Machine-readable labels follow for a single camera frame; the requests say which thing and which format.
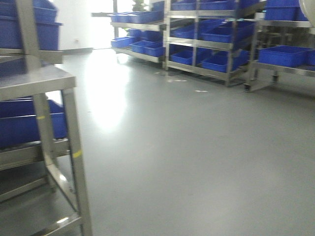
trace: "metal shelving rack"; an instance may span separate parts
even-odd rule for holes
[[[74,213],[33,236],[57,236],[74,227],[80,227],[84,236],[92,236],[83,153],[75,107],[75,77],[41,60],[43,57],[38,48],[32,0],[16,0],[16,5],[24,45],[23,51],[20,50],[19,54],[25,55],[17,56],[14,53],[13,55],[7,53],[6,56],[0,56],[0,63],[5,63],[7,68],[16,68],[16,73],[10,75],[5,74],[6,71],[0,72],[0,101],[25,96],[33,97],[40,142],[0,151],[0,171],[44,161],[47,176],[1,193],[0,202],[9,201],[43,184],[49,184],[53,191],[56,188],[61,190]],[[68,132],[68,139],[62,140],[54,139],[50,108],[45,94],[57,90],[62,92]],[[64,155],[70,157],[74,187],[58,166],[57,157]]]
[[[285,44],[285,34],[287,28],[313,28],[313,25],[308,21],[258,21],[255,27],[255,33],[252,39],[252,49],[251,49],[251,59],[250,59],[250,68],[249,68],[249,76],[246,79],[245,91],[250,92],[256,89],[261,89],[263,87],[270,86],[276,83],[279,79],[279,72],[296,74],[302,76],[315,77],[315,66],[307,66],[302,65],[299,67],[285,67],[279,65],[271,65],[265,63],[259,63],[255,60],[255,52],[257,47],[257,39],[258,39],[258,31],[261,27],[282,27],[282,39],[281,44]],[[258,72],[260,69],[272,70],[274,71],[272,82],[268,84],[259,84]]]
[[[239,6],[239,0],[235,0],[237,6]],[[235,44],[233,43],[219,43],[219,42],[210,42],[210,41],[203,41],[198,39],[183,39],[183,38],[175,38],[170,36],[170,32],[172,26],[170,24],[171,19],[194,19],[195,22],[195,35],[198,31],[198,23],[199,20],[202,18],[208,19],[231,19],[233,20],[233,37],[235,37],[236,30],[237,30],[237,19],[245,18],[246,16],[250,16],[254,14],[256,11],[261,10],[264,8],[266,1],[262,1],[245,9],[239,9],[237,7],[235,10],[199,10],[200,9],[200,0],[197,0],[196,9],[194,11],[172,11],[171,10],[171,0],[166,0],[165,2],[165,22],[166,22],[166,53],[165,53],[165,69],[168,70],[169,67],[208,76],[216,79],[220,79],[225,81],[225,85],[229,86],[232,79],[235,79],[237,76],[242,74],[246,71],[246,67],[239,68],[235,71],[232,71],[233,65],[233,54],[235,49]],[[251,38],[247,38],[242,42],[242,45],[246,45],[250,43]],[[192,65],[185,65],[177,62],[170,61],[170,52],[169,52],[169,45],[170,44],[177,44],[183,46],[193,47],[193,63]],[[214,70],[204,69],[198,67],[196,65],[196,51],[197,47],[200,48],[208,48],[213,50],[219,51],[228,51],[228,67],[227,73],[218,72]]]
[[[171,25],[172,25],[172,27],[177,27],[177,26],[180,26],[181,24],[183,24],[183,22],[185,22],[185,20],[175,20],[174,19],[171,21]],[[115,28],[150,30],[150,31],[158,31],[158,32],[162,32],[162,33],[164,33],[164,31],[166,30],[166,23],[164,21],[156,21],[156,22],[150,22],[150,23],[146,23],[146,24],[111,22],[111,25]],[[136,57],[139,59],[143,59],[143,60],[147,60],[147,61],[151,61],[151,62],[155,62],[155,63],[161,63],[165,59],[165,56],[153,57],[153,56],[149,56],[149,55],[142,54],[142,53],[135,53],[131,50],[131,47],[126,47],[126,48],[113,48],[112,47],[112,49],[116,53],[128,54],[130,56],[133,56],[133,57]]]

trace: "blue bin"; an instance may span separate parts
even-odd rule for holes
[[[294,21],[297,7],[266,7],[265,20]]]
[[[129,35],[132,37],[140,38],[141,37],[141,30],[139,29],[129,29]]]
[[[300,7],[299,0],[267,0],[266,7]]]
[[[233,10],[234,0],[205,0],[200,3],[200,10]]]
[[[135,53],[145,53],[145,47],[150,46],[151,44],[154,44],[154,42],[150,42],[150,41],[139,41],[139,42],[135,42],[130,44],[132,51],[134,51]]]
[[[297,9],[295,20],[296,21],[309,21],[309,19],[307,19],[306,16],[304,15],[304,13],[302,12],[301,8]]]
[[[163,19],[162,11],[140,11],[133,12],[129,15],[130,22],[135,24],[144,24],[154,21],[160,21]]]
[[[144,41],[158,42],[162,40],[163,36],[161,32],[146,30],[146,31],[142,31],[141,38]]]
[[[114,13],[109,16],[112,22],[130,23],[130,14],[132,13],[133,12]]]
[[[196,0],[182,0],[172,3],[173,11],[189,11],[196,10]]]
[[[61,23],[37,22],[37,34],[41,50],[56,51]],[[17,18],[0,16],[0,48],[22,49],[22,38]]]
[[[259,52],[259,62],[281,65],[287,67],[297,67],[307,63],[310,48],[300,48],[292,46],[277,46],[261,49]]]
[[[240,0],[240,8],[247,8],[259,3],[259,0]]]
[[[181,27],[179,29],[175,29],[171,32],[171,35],[173,37],[177,37],[177,38],[190,38],[190,39],[194,39],[194,31],[195,31],[195,27],[194,24],[189,25],[189,26],[185,26],[185,27]]]
[[[197,51],[196,64],[199,64],[202,60],[209,57],[211,54],[212,50],[199,48]],[[192,57],[193,57],[192,50],[183,50],[170,56],[171,61],[186,65],[192,65]]]
[[[48,0],[33,0],[35,20],[38,22],[55,22],[56,7]],[[0,16],[17,16],[15,0],[0,0]]]
[[[51,113],[63,113],[62,106],[48,100]],[[32,99],[15,99],[0,102],[0,118],[21,117],[35,115],[35,109]]]
[[[153,10],[152,11],[164,11],[165,1],[153,2]]]
[[[137,39],[135,37],[121,37],[115,38],[111,41],[113,48],[125,48],[128,47],[131,43],[134,43]]]
[[[229,22],[213,30],[202,33],[201,38],[206,41],[231,43],[233,34],[233,28],[231,26],[232,24],[231,22]],[[241,41],[242,39],[245,39],[253,35],[254,28],[255,28],[254,22],[248,21],[238,22],[235,41],[238,42]]]
[[[244,65],[249,60],[249,53],[247,51],[242,51],[238,57],[233,59],[232,71],[236,70],[241,65]],[[227,52],[222,52],[214,55],[209,59],[205,59],[201,62],[202,68],[209,70],[215,70],[220,72],[227,72]]]
[[[67,136],[64,113],[51,114],[54,137]],[[40,140],[36,116],[0,118],[0,148]]]
[[[165,48],[162,42],[153,43],[144,48],[145,54],[153,57],[161,57],[165,55]]]
[[[212,30],[215,27],[222,25],[223,23],[224,23],[224,20],[220,20],[220,19],[219,20],[208,19],[208,20],[201,21],[199,23],[198,38],[200,37],[201,33]],[[195,27],[194,27],[194,24],[192,24],[192,25],[188,25],[179,29],[175,29],[171,32],[171,34],[173,37],[194,39],[194,32],[195,32]]]
[[[315,50],[311,50],[307,54],[307,65],[315,66]]]

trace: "stainless steel shelf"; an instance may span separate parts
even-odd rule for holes
[[[251,66],[256,69],[267,69],[267,70],[279,71],[279,72],[284,72],[284,73],[289,73],[289,74],[315,77],[315,66],[303,65],[296,68],[292,68],[292,67],[285,67],[285,66],[280,66],[280,65],[264,64],[264,63],[259,63],[257,61],[253,61]]]
[[[246,66],[244,66],[242,68],[239,68],[231,72],[231,74],[229,75],[228,73],[223,73],[223,72],[219,72],[215,70],[208,70],[208,69],[200,68],[197,66],[181,64],[181,63],[177,63],[173,61],[167,61],[167,66],[174,69],[183,70],[183,71],[187,71],[187,72],[191,72],[198,75],[203,75],[203,76],[207,76],[207,77],[211,77],[211,78],[215,78],[215,79],[219,79],[223,81],[228,81],[229,78],[235,79],[235,77],[242,74],[247,69]]]
[[[196,44],[197,47],[210,48],[210,49],[222,50],[222,51],[229,51],[233,48],[232,43],[220,43],[220,42],[211,42],[211,41],[204,41],[204,40],[197,40],[197,39],[187,39],[187,38],[169,37],[168,42],[172,44],[189,46],[189,47],[193,47]]]
[[[308,21],[257,21],[261,26],[313,28]]]
[[[15,72],[11,75],[0,71],[0,101],[75,87],[73,75],[34,56],[5,63],[8,68],[15,68]]]
[[[187,38],[176,38],[169,37],[168,42],[171,44],[183,45],[188,47],[193,47],[196,45],[198,48],[209,48],[213,50],[219,51],[230,51],[232,49],[239,49],[245,47],[251,43],[252,37],[246,38],[237,43],[221,43],[221,42],[212,42],[212,41],[204,41],[197,39],[187,39]]]
[[[131,48],[112,48],[117,53],[124,53],[139,59],[148,60],[155,63],[160,63],[164,60],[165,56],[162,57],[153,57],[142,53],[135,53]]]
[[[164,21],[150,22],[146,24],[132,24],[132,23],[110,23],[113,27],[137,29],[137,30],[151,30],[151,31],[161,31],[166,29],[166,24]]]
[[[22,49],[0,48],[0,55],[23,55]],[[51,64],[61,64],[63,62],[63,51],[39,51],[42,60]]]
[[[262,1],[240,10],[200,10],[200,11],[170,11],[170,18],[244,18],[258,10],[263,10],[267,1]]]
[[[68,140],[55,141],[55,150],[57,156],[67,155],[69,150]],[[24,144],[19,147],[4,149],[0,151],[0,171],[43,160],[44,157],[40,143]]]
[[[22,56],[0,56],[0,63],[21,59]]]
[[[182,26],[187,23],[187,19],[172,19],[171,27]],[[151,30],[151,31],[162,31],[166,29],[166,23],[164,21],[156,21],[146,24],[132,24],[132,23],[110,23],[113,27],[119,28],[129,28],[129,29],[137,29],[137,30]]]

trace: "floor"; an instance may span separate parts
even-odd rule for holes
[[[61,68],[78,79],[95,236],[315,235],[312,78],[282,75],[244,93],[165,77],[111,50],[65,57]],[[61,166],[68,173],[64,157]],[[3,172],[1,189],[41,174],[40,163]],[[71,212],[47,186],[0,209],[1,236],[28,236]]]

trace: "metal shelf frame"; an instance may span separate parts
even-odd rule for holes
[[[302,75],[308,77],[315,77],[315,67],[302,65],[299,67],[285,67],[280,65],[271,65],[265,63],[259,63],[256,61],[255,52],[257,47],[258,32],[261,28],[266,27],[281,27],[281,44],[285,45],[285,36],[288,28],[313,28],[312,24],[308,21],[258,21],[255,27],[255,33],[252,38],[252,48],[251,48],[251,58],[249,65],[249,75],[246,79],[245,92],[251,92],[256,89],[262,89],[264,87],[270,86],[279,80],[279,72]],[[272,83],[259,84],[258,73],[260,69],[272,70],[274,71],[272,76]]]
[[[243,69],[238,69],[236,71],[232,71],[233,67],[233,56],[235,50],[238,48],[245,47],[246,45],[250,44],[251,37],[244,40],[244,44],[236,45],[235,43],[220,43],[220,42],[210,42],[210,41],[203,41],[198,39],[184,39],[184,38],[175,38],[171,37],[171,20],[174,18],[181,18],[181,19],[194,19],[195,23],[195,37],[198,35],[198,26],[200,19],[209,18],[209,19],[226,19],[230,18],[232,20],[232,42],[234,42],[234,38],[237,33],[237,25],[239,18],[244,18],[246,16],[252,15],[258,10],[264,8],[266,1],[262,1],[260,3],[254,4],[250,7],[245,9],[241,9],[239,7],[239,0],[235,0],[237,8],[235,10],[200,10],[200,0],[197,0],[196,10],[194,11],[173,11],[171,10],[171,0],[166,0],[165,2],[165,22],[166,22],[166,33],[165,33],[165,69],[168,70],[169,67],[176,68],[183,71],[192,72],[195,74],[200,74],[208,77],[213,77],[216,79],[220,79],[225,81],[225,86],[230,86],[231,80],[235,79],[236,76],[240,75],[244,72]],[[170,61],[170,51],[169,45],[170,44],[177,44],[183,46],[193,47],[193,62],[192,65],[184,65],[176,62]],[[227,73],[221,73],[217,71],[207,70],[200,68],[196,65],[196,54],[197,48],[209,48],[213,50],[219,51],[227,51],[228,52],[228,62],[227,62]]]
[[[61,190],[74,213],[32,236],[57,236],[65,234],[74,227],[80,227],[84,236],[93,236],[75,106],[75,77],[42,61],[42,53],[39,51],[36,37],[32,0],[16,0],[16,6],[24,47],[19,53],[24,53],[26,56],[22,58],[12,56],[11,59],[2,61],[7,68],[16,68],[16,72],[0,71],[0,101],[24,96],[33,97],[40,144],[2,150],[0,171],[43,160],[47,176],[1,193],[0,203],[43,184],[49,184],[53,191],[56,188]],[[13,59],[20,60],[20,63],[15,63]],[[63,141],[54,139],[49,103],[45,94],[56,90],[62,92],[65,110],[68,140]],[[59,169],[57,157],[64,154],[68,154],[70,158],[74,187]]]

